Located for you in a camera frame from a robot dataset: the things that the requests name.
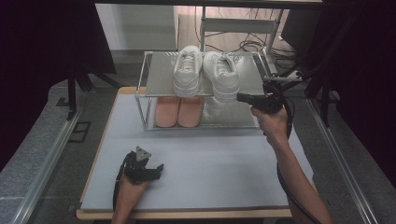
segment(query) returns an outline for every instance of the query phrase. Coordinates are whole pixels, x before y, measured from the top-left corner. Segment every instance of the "floor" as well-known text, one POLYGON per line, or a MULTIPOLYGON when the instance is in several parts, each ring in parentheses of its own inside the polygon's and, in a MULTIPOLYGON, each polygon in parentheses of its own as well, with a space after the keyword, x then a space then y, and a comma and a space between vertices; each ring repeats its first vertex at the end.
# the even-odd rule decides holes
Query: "floor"
MULTIPOLYGON (((198 45, 198 40, 193 31, 194 7, 179 9, 179 48, 189 44, 198 45)), ((250 16, 247 9, 237 10, 232 8, 212 8, 207 11, 208 16, 250 16)), ((269 18, 271 10, 261 11, 261 18, 269 18)), ((226 51, 239 48, 239 42, 247 35, 216 35, 206 39, 206 44, 226 51)), ((286 43, 276 39, 276 48, 290 49, 286 43)), ((125 86, 136 86, 140 74, 141 52, 113 52, 117 75, 112 75, 119 83, 125 86)), ((291 62, 281 65, 288 67, 291 62)), ((71 140, 64 148, 57 165, 38 201, 29 223, 108 223, 106 221, 84 221, 76 217, 79 209, 79 199, 84 190, 86 179, 91 170, 92 162, 99 146, 103 131, 106 127, 108 115, 114 102, 117 90, 106 84, 103 80, 91 76, 94 84, 93 91, 81 92, 77 89, 81 115, 79 124, 90 123, 85 139, 81 133, 72 133, 71 140)), ((304 147, 306 157, 315 172, 314 182, 319 195, 328 205, 334 223, 363 223, 361 214, 350 194, 347 184, 341 175, 334 157, 311 112, 304 97, 304 86, 289 90, 286 94, 295 104, 294 127, 304 147)), ((35 123, 32 131, 21 144, 15 156, 0 174, 0 223, 9 223, 15 215, 20 203, 24 199, 37 171, 67 117, 67 106, 57 106, 63 98, 67 98, 66 82, 53 86, 49 92, 49 100, 42 115, 35 123)), ((364 192, 368 203, 371 205, 377 223, 394 223, 396 220, 396 190, 388 182, 378 168, 370 154, 349 130, 335 109, 330 105, 330 130, 338 147, 344 155, 347 164, 364 192)), ((171 220, 161 223, 276 223, 277 218, 238 219, 238 220, 171 220)), ((155 223, 159 221, 138 221, 138 223, 155 223)))

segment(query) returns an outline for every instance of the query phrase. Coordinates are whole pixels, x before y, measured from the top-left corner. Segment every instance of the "white sneaker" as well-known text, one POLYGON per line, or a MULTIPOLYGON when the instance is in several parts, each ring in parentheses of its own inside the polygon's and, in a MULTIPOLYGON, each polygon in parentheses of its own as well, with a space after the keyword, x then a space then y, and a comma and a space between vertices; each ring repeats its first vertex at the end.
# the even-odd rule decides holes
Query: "white sneaker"
POLYGON ((227 55, 209 51, 204 57, 204 74, 212 82, 215 99, 233 102, 239 91, 239 75, 233 60, 227 55))
POLYGON ((174 91, 179 97, 192 97, 198 93, 202 53, 194 45, 184 48, 178 55, 174 71, 174 91))

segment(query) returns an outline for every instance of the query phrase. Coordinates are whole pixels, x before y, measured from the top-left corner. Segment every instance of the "hand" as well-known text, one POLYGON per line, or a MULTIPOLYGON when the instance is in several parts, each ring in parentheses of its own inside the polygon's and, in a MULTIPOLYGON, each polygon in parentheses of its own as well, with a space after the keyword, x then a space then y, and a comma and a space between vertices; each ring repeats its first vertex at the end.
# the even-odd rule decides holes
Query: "hand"
POLYGON ((255 107, 251 107, 250 110, 253 116, 259 119, 260 128, 271 146, 275 147, 279 143, 288 142, 288 114, 285 108, 275 114, 267 114, 255 107))
POLYGON ((126 222, 134 207, 139 203, 148 185, 149 182, 133 185, 126 175, 121 176, 116 211, 114 212, 111 223, 118 224, 126 222))

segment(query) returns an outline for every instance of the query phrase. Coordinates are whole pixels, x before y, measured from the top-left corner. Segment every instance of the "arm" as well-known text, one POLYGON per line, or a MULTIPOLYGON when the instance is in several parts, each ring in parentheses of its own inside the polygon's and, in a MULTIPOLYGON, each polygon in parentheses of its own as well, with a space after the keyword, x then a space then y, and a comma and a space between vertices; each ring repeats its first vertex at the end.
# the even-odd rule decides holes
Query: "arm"
POLYGON ((143 182, 140 185, 133 185, 128 177, 122 175, 120 179, 119 195, 117 196, 116 211, 111 220, 112 224, 126 223, 134 207, 139 203, 140 198, 145 192, 149 182, 143 182))
MULTIPOLYGON (((290 193, 320 223, 332 223, 329 211, 306 178, 299 162, 289 145, 287 137, 287 113, 283 108, 274 115, 266 114, 251 107, 251 112, 260 120, 260 128, 267 136, 268 143, 276 154, 280 173, 290 193)), ((289 200, 290 211, 296 223, 312 223, 296 205, 289 200)))

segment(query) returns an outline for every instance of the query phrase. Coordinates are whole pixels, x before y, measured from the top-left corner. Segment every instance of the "pink shoe insole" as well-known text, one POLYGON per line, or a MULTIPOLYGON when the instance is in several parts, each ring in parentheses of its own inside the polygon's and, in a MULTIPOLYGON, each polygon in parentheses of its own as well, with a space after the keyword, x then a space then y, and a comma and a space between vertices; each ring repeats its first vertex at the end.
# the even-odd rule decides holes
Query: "pink shoe insole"
POLYGON ((192 128, 201 121, 205 99, 203 97, 181 98, 177 123, 186 128, 192 128))
POLYGON ((158 97, 155 109, 155 123, 162 128, 169 128, 176 124, 179 97, 158 97))

